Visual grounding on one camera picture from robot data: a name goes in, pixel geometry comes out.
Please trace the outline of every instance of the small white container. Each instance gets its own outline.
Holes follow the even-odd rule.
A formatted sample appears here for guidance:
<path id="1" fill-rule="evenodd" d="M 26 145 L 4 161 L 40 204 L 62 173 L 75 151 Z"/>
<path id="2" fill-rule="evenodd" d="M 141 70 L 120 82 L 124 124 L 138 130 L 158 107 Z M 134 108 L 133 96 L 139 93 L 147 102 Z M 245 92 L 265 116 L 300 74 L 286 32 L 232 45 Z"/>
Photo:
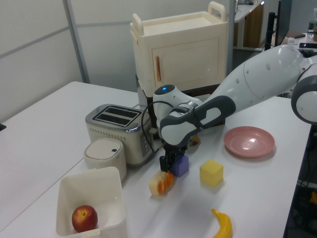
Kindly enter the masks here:
<path id="1" fill-rule="evenodd" d="M 90 205 L 96 210 L 96 229 L 82 233 L 74 230 L 72 214 L 81 205 Z M 61 238 L 127 238 L 122 187 L 117 168 L 88 170 L 61 180 L 56 233 Z"/>
<path id="2" fill-rule="evenodd" d="M 85 150 L 84 158 L 89 169 L 116 167 L 121 181 L 127 174 L 124 147 L 121 141 L 112 138 L 99 138 Z"/>

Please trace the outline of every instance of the white plastic bin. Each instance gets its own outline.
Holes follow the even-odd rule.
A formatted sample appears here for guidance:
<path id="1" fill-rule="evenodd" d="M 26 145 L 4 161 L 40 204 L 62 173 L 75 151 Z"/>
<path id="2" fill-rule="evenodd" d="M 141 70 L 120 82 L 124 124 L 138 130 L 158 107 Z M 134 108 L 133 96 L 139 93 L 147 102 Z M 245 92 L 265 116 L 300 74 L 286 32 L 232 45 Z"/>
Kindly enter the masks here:
<path id="1" fill-rule="evenodd" d="M 82 233 L 74 230 L 72 214 L 81 205 L 90 205 L 96 210 L 98 215 L 96 229 Z M 122 187 L 117 168 L 88 170 L 61 180 L 56 233 L 63 238 L 127 237 Z"/>
<path id="2" fill-rule="evenodd" d="M 130 23 L 136 71 L 147 97 L 166 84 L 181 91 L 220 84 L 226 76 L 227 21 L 223 5 Z"/>

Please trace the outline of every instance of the monitor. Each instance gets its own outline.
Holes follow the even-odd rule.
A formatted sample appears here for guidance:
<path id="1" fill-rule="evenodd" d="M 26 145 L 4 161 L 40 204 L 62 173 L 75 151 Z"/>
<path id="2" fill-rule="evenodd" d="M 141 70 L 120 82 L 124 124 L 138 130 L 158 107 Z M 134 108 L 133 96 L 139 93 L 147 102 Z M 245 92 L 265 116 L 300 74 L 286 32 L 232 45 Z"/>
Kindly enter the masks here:
<path id="1" fill-rule="evenodd" d="M 280 0 L 278 3 L 275 46 L 282 44 L 288 30 L 291 19 L 292 0 Z"/>

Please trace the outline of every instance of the pink plate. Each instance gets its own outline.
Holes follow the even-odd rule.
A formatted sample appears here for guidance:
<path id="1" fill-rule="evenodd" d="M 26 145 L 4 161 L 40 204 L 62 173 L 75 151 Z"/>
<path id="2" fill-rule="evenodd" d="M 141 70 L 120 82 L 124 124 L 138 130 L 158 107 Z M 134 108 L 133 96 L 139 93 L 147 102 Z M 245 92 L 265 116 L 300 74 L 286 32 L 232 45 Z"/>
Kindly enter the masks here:
<path id="1" fill-rule="evenodd" d="M 275 145 L 275 140 L 270 133 L 252 126 L 233 128 L 226 133 L 223 140 L 229 151 L 248 158 L 264 156 Z"/>

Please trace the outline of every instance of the toy cabinet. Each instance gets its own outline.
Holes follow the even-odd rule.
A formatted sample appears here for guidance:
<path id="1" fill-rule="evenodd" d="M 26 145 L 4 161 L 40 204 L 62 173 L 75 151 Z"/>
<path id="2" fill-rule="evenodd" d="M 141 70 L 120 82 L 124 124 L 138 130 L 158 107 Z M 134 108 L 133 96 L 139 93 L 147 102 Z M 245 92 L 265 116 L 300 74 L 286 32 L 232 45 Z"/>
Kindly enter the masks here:
<path id="1" fill-rule="evenodd" d="M 166 84 L 184 91 L 220 84 L 226 76 L 223 5 L 212 1 L 208 12 L 146 21 L 133 14 L 130 32 L 137 77 L 147 97 Z"/>

